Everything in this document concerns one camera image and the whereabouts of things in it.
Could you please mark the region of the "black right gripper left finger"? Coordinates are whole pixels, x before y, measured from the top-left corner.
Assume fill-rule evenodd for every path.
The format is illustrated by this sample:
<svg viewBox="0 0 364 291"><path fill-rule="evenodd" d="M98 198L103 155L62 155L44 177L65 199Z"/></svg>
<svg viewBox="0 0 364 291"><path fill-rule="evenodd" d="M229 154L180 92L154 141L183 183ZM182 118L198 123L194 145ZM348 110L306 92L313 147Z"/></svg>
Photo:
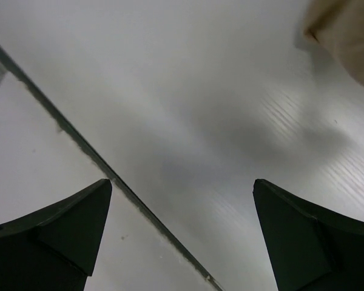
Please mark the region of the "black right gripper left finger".
<svg viewBox="0 0 364 291"><path fill-rule="evenodd" d="M78 193L0 224L0 290L84 290L112 196L101 179Z"/></svg>

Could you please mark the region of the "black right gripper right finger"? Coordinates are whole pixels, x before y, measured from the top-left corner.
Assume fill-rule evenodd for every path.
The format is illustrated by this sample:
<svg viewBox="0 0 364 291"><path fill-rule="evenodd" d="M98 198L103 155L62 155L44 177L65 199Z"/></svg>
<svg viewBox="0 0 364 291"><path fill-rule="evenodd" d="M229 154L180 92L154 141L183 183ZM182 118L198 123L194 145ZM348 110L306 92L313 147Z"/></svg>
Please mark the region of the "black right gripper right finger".
<svg viewBox="0 0 364 291"><path fill-rule="evenodd" d="M278 290L364 290L364 222L265 179L253 197Z"/></svg>

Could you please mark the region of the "beige t shirt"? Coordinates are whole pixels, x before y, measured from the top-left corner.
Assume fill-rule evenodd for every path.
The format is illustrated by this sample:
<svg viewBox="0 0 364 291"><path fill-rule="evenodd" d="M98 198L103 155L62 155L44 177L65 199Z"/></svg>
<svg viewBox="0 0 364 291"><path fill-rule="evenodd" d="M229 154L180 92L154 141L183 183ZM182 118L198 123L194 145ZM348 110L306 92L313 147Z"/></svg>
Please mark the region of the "beige t shirt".
<svg viewBox="0 0 364 291"><path fill-rule="evenodd" d="M323 47L364 86L364 0L311 1L303 18L302 34Z"/></svg>

